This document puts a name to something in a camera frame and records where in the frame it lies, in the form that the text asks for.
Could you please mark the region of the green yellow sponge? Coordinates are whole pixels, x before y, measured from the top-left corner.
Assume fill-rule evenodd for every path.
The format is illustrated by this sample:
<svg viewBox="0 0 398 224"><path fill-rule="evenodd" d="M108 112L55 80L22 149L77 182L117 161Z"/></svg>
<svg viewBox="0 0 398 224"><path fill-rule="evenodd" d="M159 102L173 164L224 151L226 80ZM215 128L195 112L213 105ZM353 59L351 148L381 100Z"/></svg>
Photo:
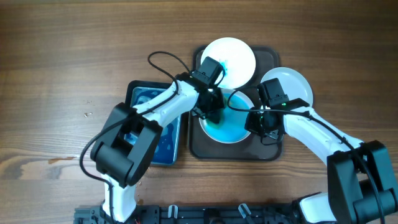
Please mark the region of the green yellow sponge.
<svg viewBox="0 0 398 224"><path fill-rule="evenodd" d="M212 113L207 117L206 123L212 127L218 127L223 122L223 115L221 113Z"/></svg>

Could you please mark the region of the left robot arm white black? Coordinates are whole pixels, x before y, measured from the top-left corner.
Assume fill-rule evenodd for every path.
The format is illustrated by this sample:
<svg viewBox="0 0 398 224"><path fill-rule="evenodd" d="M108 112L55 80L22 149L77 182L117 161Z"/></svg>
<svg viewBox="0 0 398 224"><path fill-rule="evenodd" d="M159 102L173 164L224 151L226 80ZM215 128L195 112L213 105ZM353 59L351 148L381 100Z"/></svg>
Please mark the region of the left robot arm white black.
<svg viewBox="0 0 398 224"><path fill-rule="evenodd" d="M223 73L193 71L174 77L155 98L135 106L116 105L102 130L85 146L108 188L103 211L111 223L124 223L134 213L135 185L149 168L162 131L188 111L208 114L223 107L217 89Z"/></svg>

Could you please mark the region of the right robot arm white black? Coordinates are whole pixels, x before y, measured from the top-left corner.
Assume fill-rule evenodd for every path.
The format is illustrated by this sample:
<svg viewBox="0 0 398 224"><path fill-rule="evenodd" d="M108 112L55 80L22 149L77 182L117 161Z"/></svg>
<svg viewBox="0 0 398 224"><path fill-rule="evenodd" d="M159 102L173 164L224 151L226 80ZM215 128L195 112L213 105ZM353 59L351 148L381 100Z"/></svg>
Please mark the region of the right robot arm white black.
<svg viewBox="0 0 398 224"><path fill-rule="evenodd" d="M369 223L397 212L397 181L379 141L363 142L340 131L300 99L268 100L251 108L245 128L260 137L278 130L308 147L327 169L328 190L298 201L304 223Z"/></svg>

